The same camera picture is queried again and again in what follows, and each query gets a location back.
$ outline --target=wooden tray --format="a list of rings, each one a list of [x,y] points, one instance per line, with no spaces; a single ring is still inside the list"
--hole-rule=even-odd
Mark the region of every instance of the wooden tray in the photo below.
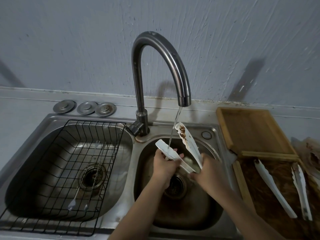
[[[302,218],[302,211],[298,192],[293,184],[290,161],[264,160],[263,165],[274,178],[274,181],[287,200],[297,219],[289,218],[277,198],[263,181],[254,166],[253,158],[234,162],[233,169],[236,175],[243,201],[264,219],[270,226],[287,239],[308,239],[310,229],[308,222]],[[305,174],[308,200],[313,217],[315,232],[320,232],[320,197],[318,189]]]
[[[218,107],[216,113],[226,145],[238,157],[298,157],[268,110]]]

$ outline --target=water stream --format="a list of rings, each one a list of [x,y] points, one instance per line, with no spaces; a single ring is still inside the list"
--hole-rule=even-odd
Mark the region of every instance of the water stream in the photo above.
[[[177,116],[176,116],[176,119],[174,120],[174,125],[173,125],[173,128],[172,128],[172,131],[171,131],[171,135],[170,135],[170,139],[169,139],[168,148],[170,147],[171,140],[172,140],[172,135],[173,135],[174,130],[175,130],[175,128],[174,128],[174,127],[175,127],[175,126],[176,126],[176,124],[177,124],[178,117],[179,117],[179,115],[180,115],[181,111],[182,111],[182,107],[179,107],[179,109],[178,109],[178,113],[177,113]]]

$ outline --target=gooseneck faucet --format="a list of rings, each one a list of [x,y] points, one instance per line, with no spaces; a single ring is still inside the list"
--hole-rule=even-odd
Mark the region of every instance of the gooseneck faucet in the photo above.
[[[131,64],[133,71],[134,87],[136,90],[138,110],[137,120],[129,127],[131,133],[136,136],[145,136],[148,131],[148,112],[144,107],[141,55],[147,45],[155,48],[167,63],[176,85],[178,105],[188,107],[191,105],[191,93],[186,69],[180,56],[173,45],[162,35],[156,32],[143,32],[134,41],[131,52]]]

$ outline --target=faucet handle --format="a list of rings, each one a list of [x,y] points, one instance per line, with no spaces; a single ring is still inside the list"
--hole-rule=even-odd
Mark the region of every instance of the faucet handle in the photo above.
[[[131,135],[136,137],[139,134],[141,128],[143,127],[143,123],[136,120],[129,127],[127,125],[125,127]]]

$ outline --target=hand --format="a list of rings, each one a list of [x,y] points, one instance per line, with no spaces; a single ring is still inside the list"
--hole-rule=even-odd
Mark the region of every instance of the hand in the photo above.
[[[201,172],[190,173],[191,179],[195,180],[212,198],[216,201],[222,200],[231,190],[222,165],[218,160],[208,156],[205,153],[201,154],[203,158],[203,167]]]
[[[155,151],[153,159],[153,174],[152,177],[156,178],[159,183],[163,184],[164,190],[169,187],[170,179],[176,172],[177,167],[181,164],[181,160],[166,161],[165,155],[162,154],[160,149]]]

